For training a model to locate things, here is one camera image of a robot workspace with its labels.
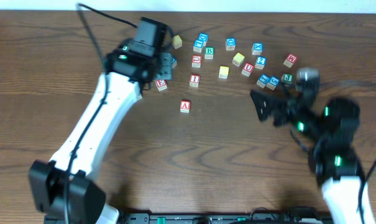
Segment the red I wooden block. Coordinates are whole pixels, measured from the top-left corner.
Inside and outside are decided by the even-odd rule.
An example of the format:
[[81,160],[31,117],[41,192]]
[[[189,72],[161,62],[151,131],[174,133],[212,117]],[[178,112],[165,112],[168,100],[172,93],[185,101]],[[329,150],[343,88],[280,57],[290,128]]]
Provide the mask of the red I wooden block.
[[199,81],[200,81],[200,76],[192,74],[190,76],[190,82],[189,82],[189,84],[190,84],[191,87],[198,88],[199,87]]

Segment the blue 2 wooden block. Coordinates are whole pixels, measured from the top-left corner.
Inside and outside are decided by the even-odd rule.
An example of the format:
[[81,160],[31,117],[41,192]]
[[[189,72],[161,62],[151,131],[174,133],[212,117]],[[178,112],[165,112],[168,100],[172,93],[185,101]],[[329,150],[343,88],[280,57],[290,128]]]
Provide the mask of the blue 2 wooden block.
[[267,59],[262,56],[258,56],[257,60],[255,61],[255,68],[259,70],[263,70],[266,65]]

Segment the red A wooden block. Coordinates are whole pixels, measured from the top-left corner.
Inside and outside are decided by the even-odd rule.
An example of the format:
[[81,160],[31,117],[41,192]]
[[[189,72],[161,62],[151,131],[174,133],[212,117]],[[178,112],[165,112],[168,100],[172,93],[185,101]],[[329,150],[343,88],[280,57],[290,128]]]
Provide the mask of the red A wooden block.
[[190,106],[191,106],[190,101],[182,100],[180,102],[180,111],[182,113],[189,113],[190,112]]

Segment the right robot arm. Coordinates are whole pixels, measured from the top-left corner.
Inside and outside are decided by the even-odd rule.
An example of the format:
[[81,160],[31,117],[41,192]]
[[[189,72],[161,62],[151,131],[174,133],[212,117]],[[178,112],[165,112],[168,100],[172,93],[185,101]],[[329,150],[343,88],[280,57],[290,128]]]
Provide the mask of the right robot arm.
[[334,97],[321,114],[311,110],[311,96],[278,99],[257,90],[250,92],[260,121],[273,117],[275,127],[291,124],[313,141],[308,165],[316,176],[334,223],[375,223],[367,178],[352,146],[359,127],[359,105]]

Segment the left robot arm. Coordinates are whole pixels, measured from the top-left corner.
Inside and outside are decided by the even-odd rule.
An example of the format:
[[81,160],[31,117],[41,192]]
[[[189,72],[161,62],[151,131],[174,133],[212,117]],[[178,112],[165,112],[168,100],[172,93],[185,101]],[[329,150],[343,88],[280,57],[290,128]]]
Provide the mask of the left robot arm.
[[120,122],[145,84],[172,79],[173,55],[128,40],[107,55],[94,95],[74,130],[48,162],[29,170],[35,207],[56,222],[117,223],[120,212],[95,183]]

